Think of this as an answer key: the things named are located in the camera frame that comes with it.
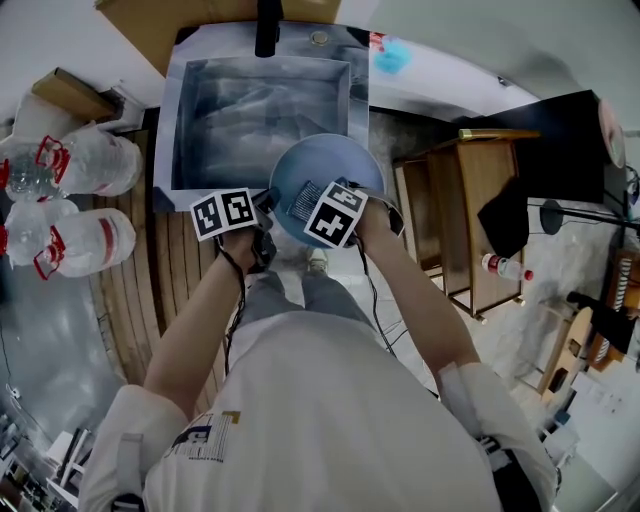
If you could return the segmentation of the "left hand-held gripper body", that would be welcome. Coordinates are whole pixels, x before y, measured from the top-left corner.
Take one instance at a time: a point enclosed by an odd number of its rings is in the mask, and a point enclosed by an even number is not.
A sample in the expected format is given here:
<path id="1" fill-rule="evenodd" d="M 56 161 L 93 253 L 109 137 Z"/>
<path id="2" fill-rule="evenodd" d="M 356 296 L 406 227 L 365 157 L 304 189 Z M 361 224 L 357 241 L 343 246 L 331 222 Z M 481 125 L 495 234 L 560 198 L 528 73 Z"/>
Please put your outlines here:
<path id="1" fill-rule="evenodd" d="M 269 268 L 277 249 L 270 231 L 262 232 L 257 225 L 252 197 L 248 188 L 214 191 L 191 204 L 190 214 L 199 242 L 214 239 L 222 246 L 224 233 L 252 228 L 255 264 L 249 273 L 256 274 Z"/>

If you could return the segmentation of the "blue scrubbing cloth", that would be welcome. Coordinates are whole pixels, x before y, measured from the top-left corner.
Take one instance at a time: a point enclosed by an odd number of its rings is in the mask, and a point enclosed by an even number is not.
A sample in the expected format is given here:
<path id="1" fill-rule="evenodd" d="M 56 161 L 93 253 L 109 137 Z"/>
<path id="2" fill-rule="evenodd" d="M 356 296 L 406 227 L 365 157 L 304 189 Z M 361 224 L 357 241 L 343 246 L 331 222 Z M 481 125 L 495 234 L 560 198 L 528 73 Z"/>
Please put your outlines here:
<path id="1" fill-rule="evenodd" d="M 324 188 L 311 180 L 306 181 L 288 206 L 286 214 L 304 223 L 308 222 L 323 193 Z"/>

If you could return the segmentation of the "light blue large plate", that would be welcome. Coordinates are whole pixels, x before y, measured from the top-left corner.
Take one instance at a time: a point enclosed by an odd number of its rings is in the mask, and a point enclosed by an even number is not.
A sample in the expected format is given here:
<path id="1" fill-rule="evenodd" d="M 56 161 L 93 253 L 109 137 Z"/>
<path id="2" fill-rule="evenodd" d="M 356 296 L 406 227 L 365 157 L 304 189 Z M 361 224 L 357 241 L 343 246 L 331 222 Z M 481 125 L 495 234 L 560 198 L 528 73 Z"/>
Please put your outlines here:
<path id="1" fill-rule="evenodd" d="M 338 134 L 306 137 L 279 158 L 269 185 L 280 192 L 274 215 L 281 227 L 297 241 L 326 249 L 328 246 L 304 233 L 305 223 L 287 214 L 287 209 L 306 182 L 323 189 L 344 178 L 378 192 L 386 192 L 382 170 L 373 155 L 357 141 Z"/>

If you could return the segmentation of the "person's right forearm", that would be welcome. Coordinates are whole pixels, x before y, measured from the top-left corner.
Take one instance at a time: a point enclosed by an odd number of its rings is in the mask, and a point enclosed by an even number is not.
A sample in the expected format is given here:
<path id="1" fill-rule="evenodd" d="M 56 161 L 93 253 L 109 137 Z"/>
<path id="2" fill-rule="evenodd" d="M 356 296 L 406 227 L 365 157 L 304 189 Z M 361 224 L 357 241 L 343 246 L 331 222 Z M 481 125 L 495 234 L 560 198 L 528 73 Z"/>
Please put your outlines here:
<path id="1" fill-rule="evenodd" d="M 390 227 L 386 205 L 367 202 L 356 226 L 365 254 L 386 280 L 422 360 L 435 378 L 445 367 L 480 358 L 461 316 L 414 262 Z"/>

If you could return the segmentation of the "person's left forearm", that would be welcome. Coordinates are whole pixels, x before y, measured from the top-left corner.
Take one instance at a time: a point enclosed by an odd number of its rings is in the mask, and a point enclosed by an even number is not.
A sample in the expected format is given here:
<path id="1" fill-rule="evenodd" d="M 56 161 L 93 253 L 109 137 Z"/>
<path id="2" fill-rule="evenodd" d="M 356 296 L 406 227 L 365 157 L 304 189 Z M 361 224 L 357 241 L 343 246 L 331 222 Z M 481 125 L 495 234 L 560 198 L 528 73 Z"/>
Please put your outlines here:
<path id="1" fill-rule="evenodd" d="M 174 403 L 188 419 L 255 263 L 253 239 L 251 228 L 223 235 L 223 251 L 164 332 L 149 364 L 143 387 Z"/>

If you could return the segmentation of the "person's grey trousers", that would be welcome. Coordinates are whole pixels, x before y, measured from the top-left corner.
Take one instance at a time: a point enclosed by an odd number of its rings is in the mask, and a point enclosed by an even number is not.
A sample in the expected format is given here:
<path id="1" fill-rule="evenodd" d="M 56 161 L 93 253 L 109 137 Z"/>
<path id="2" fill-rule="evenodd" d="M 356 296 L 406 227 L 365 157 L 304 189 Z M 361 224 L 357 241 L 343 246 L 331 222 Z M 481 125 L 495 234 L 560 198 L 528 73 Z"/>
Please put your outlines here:
<path id="1" fill-rule="evenodd" d="M 379 345 L 372 324 L 343 285 L 318 271 L 305 272 L 301 284 L 302 306 L 286 298 L 284 285 L 273 272 L 253 282 L 233 336 L 234 355 L 255 349 L 300 358 Z"/>

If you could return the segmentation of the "steel sink basin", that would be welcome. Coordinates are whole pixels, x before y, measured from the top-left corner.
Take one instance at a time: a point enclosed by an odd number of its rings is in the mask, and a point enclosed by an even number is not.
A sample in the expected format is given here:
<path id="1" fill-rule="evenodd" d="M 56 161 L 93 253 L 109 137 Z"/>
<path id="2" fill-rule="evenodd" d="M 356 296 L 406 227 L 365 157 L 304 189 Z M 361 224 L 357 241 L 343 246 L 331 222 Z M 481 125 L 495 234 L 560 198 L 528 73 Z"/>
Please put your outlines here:
<path id="1" fill-rule="evenodd" d="M 367 145 L 369 32 L 283 21 L 271 57 L 255 54 L 257 25 L 181 29 L 157 125 L 153 208 L 184 212 L 216 189 L 268 187 L 298 141 L 336 133 Z"/>

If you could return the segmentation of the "plastic bottle red cap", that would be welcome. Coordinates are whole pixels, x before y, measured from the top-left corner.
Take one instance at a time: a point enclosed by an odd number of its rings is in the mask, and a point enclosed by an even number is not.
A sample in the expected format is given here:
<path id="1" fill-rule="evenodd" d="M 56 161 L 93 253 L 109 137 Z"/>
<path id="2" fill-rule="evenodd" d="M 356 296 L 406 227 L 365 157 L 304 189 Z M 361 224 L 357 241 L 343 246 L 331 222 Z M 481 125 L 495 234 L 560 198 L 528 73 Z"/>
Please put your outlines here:
<path id="1" fill-rule="evenodd" d="M 481 266 L 485 271 L 508 280 L 531 281 L 534 278 L 534 272 L 522 263 L 496 254 L 485 254 Z"/>

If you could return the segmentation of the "black standing fan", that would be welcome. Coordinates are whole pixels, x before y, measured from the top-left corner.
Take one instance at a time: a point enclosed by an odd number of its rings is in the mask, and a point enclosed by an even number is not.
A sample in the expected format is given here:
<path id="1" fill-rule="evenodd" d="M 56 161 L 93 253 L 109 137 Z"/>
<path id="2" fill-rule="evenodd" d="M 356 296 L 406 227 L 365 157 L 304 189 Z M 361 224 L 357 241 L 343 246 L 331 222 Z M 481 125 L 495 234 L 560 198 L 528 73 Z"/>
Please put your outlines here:
<path id="1" fill-rule="evenodd" d="M 548 199 L 538 205 L 539 222 L 542 232 L 555 235 L 569 223 L 608 224 L 619 228 L 630 229 L 640 240 L 640 216 L 632 217 L 632 208 L 640 208 L 640 173 L 630 165 L 624 167 L 624 180 L 620 178 L 605 181 L 618 185 L 616 193 L 603 188 L 604 197 L 614 205 L 614 209 L 606 212 L 595 212 L 586 209 L 562 207 L 557 201 Z"/>

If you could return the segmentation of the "blue sponge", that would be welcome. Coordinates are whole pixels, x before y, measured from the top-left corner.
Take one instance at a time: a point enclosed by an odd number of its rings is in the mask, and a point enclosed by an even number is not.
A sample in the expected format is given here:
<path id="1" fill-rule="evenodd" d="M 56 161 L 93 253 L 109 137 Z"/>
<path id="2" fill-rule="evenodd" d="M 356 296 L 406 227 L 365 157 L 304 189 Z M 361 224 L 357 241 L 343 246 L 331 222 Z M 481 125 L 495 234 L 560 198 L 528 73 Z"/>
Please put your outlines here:
<path id="1" fill-rule="evenodd" d="M 397 75 L 410 62 L 410 49 L 404 42 L 395 38 L 383 38 L 374 56 L 374 67 L 390 75 Z"/>

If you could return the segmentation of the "black cabinet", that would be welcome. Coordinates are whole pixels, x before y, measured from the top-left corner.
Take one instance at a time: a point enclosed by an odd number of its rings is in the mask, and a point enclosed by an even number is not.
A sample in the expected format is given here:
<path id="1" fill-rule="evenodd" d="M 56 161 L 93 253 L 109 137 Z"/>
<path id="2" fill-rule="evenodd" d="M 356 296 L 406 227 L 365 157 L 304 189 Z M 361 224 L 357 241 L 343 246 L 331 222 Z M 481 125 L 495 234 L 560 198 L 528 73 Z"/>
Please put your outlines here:
<path id="1" fill-rule="evenodd" d="M 598 116 L 599 98 L 584 90 L 513 108 L 482 119 L 491 129 L 529 130 L 537 138 L 516 141 L 518 173 L 531 198 L 607 204 L 603 188 L 616 193 L 624 168 L 606 152 Z"/>

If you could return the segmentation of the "brown cardboard sheet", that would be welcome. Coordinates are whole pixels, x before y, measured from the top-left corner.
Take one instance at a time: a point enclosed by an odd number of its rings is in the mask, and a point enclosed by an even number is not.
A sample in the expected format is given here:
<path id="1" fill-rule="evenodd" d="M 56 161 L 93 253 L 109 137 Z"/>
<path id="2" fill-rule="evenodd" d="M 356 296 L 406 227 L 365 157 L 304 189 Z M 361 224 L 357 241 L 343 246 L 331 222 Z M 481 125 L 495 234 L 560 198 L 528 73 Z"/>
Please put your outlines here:
<path id="1" fill-rule="evenodd" d="M 179 30 L 258 18 L 259 0 L 96 0 L 100 12 L 165 75 Z"/>

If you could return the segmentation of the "pink dish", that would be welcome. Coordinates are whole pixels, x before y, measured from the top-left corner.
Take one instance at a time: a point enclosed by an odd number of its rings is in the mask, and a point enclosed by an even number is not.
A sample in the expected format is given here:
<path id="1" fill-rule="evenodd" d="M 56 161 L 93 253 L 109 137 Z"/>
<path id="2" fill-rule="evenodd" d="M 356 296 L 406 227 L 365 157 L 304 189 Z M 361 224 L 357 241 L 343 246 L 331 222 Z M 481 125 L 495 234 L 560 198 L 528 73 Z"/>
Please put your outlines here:
<path id="1" fill-rule="evenodd" d="M 624 133 L 612 107 L 604 99 L 599 101 L 598 116 L 608 157 L 615 167 L 623 169 L 626 165 Z"/>

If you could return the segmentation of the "brown slatted chair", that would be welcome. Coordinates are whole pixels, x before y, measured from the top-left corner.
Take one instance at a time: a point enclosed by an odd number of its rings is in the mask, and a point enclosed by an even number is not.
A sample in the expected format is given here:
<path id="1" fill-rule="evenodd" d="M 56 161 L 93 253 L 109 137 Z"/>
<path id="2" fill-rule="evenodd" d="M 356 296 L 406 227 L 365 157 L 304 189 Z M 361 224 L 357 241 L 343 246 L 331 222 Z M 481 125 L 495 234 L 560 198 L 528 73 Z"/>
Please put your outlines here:
<path id="1" fill-rule="evenodd" d="M 598 304 L 605 313 L 593 313 L 595 338 L 587 360 L 594 370 L 602 372 L 613 362 L 634 359 L 637 318 L 631 319 L 628 312 L 640 308 L 640 251 L 616 251 L 606 298 Z"/>

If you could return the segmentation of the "black strapped pack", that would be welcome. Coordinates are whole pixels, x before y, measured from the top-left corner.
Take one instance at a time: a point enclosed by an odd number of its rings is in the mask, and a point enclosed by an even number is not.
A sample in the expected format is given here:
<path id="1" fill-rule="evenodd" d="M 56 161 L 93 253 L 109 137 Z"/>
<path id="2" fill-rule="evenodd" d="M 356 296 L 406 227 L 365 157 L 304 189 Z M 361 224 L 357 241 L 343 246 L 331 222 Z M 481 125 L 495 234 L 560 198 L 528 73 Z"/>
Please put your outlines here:
<path id="1" fill-rule="evenodd" d="M 551 512 L 538 497 L 533 483 L 511 449 L 504 448 L 494 437 L 476 438 L 486 456 L 501 512 Z"/>

